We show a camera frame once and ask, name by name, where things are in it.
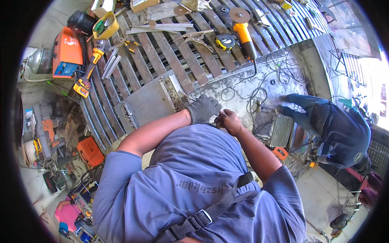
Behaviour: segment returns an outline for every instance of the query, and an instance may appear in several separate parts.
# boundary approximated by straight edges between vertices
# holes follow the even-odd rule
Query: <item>work boot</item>
[[[288,101],[287,101],[287,97],[288,97],[287,95],[281,95],[281,96],[280,96],[280,100],[281,100],[281,101],[284,101],[284,102],[288,102]]]
[[[284,110],[285,106],[278,105],[277,108],[275,109],[278,114],[282,114],[282,111]]]

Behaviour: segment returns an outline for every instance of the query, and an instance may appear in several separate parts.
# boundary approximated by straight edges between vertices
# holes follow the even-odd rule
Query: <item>black container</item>
[[[92,29],[96,22],[97,19],[85,12],[76,10],[74,14],[68,18],[68,27],[76,33],[89,37],[93,34]]]

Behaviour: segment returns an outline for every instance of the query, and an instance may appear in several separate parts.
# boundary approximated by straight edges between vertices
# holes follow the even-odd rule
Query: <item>orange toolbox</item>
[[[105,157],[98,148],[93,137],[87,137],[77,145],[82,160],[90,167],[95,167],[104,161]]]
[[[73,78],[82,63],[82,47],[77,33],[63,27],[53,44],[53,78]]]

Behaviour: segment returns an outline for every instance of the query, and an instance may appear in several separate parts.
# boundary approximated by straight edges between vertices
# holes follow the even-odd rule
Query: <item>pink shirt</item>
[[[74,225],[74,221],[80,213],[81,210],[76,205],[71,204],[63,206],[61,211],[59,211],[58,208],[55,209],[55,217],[59,222],[67,224],[68,229],[71,232],[74,232],[77,229]]]

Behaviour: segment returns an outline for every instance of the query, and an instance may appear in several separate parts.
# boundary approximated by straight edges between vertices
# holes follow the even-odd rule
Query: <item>aluminum profile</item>
[[[272,137],[270,138],[270,147],[286,147],[289,141],[289,136],[294,126],[293,118],[272,114],[275,116]]]

